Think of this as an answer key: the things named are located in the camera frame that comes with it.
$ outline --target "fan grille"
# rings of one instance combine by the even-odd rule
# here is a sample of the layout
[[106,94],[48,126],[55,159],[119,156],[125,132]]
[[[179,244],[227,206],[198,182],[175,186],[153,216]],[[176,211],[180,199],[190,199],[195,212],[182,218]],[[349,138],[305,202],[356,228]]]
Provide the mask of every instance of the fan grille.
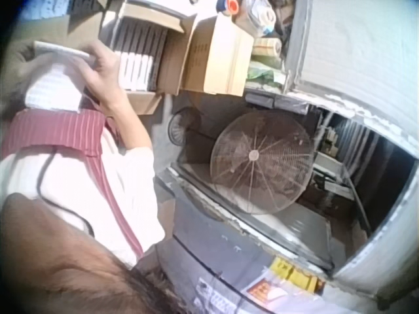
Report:
[[219,136],[211,155],[218,193],[251,214],[291,205],[311,176],[314,150],[304,128],[272,111],[245,114]]

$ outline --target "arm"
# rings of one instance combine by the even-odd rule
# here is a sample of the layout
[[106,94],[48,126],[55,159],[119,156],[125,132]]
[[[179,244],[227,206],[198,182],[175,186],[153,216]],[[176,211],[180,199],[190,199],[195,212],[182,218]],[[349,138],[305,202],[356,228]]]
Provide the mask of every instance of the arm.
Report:
[[117,107],[120,107],[120,109],[114,110],[112,115],[117,123],[126,149],[130,150],[136,147],[149,147],[152,149],[150,136],[134,112],[126,95],[121,99],[120,105]]
[[100,41],[90,43],[85,50],[95,55],[95,69],[80,58],[74,58],[74,64],[88,89],[100,101],[102,111],[115,119],[126,148],[152,148],[147,130],[134,112],[126,92],[119,86],[119,57]]

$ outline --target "striped apron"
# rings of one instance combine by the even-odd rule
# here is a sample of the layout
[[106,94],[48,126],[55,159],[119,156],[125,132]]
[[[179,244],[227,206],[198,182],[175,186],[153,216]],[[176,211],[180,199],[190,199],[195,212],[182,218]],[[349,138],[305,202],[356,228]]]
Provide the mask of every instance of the striped apron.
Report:
[[99,111],[81,109],[80,113],[26,109],[13,119],[1,147],[4,159],[19,150],[32,146],[73,148],[84,155],[84,161],[103,197],[107,200],[115,220],[138,258],[143,249],[122,214],[112,193],[101,160],[101,135],[107,119]]

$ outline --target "hair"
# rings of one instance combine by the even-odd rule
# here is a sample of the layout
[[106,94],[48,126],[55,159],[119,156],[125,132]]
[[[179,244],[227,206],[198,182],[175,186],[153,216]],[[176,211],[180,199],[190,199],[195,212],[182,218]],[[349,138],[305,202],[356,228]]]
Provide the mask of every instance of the hair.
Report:
[[1,307],[6,309],[5,305],[9,305],[9,312],[5,313],[27,314],[189,313],[185,303],[173,293],[169,283],[159,279],[160,287],[157,287],[146,275],[135,268],[129,270],[116,257],[114,263],[121,271],[120,280],[127,285],[127,292],[113,292],[111,287],[98,287],[94,292],[82,288],[35,288],[35,292],[31,292],[29,298],[16,298],[7,288],[2,287],[3,283],[0,283]]

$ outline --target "white container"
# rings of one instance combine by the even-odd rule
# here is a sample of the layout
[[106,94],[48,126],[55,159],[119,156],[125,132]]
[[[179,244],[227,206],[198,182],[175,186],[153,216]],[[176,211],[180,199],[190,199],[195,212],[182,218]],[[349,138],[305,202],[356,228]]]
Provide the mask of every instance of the white container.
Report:
[[275,12],[267,0],[243,0],[234,21],[254,38],[271,33],[275,22]]

